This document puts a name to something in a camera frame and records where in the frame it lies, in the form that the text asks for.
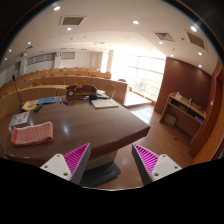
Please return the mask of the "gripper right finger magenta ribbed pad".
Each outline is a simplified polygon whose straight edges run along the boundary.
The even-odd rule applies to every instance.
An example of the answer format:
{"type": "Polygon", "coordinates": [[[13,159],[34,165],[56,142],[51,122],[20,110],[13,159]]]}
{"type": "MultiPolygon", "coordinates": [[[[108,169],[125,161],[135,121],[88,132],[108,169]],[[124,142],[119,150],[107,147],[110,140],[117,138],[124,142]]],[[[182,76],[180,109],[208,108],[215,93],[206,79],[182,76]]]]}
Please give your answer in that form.
{"type": "Polygon", "coordinates": [[[137,165],[143,185],[148,185],[167,175],[181,170],[168,155],[156,153],[138,144],[132,145],[132,155],[137,165]]]}

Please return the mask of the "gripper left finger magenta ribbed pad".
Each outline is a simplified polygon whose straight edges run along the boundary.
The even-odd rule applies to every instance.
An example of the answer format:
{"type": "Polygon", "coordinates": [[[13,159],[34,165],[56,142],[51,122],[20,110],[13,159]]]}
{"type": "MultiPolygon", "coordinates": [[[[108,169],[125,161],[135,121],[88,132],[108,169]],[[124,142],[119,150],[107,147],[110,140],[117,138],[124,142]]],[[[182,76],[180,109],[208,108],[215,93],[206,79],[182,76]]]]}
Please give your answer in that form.
{"type": "Polygon", "coordinates": [[[41,169],[79,185],[90,155],[91,147],[87,143],[65,155],[55,154],[41,169]]]}

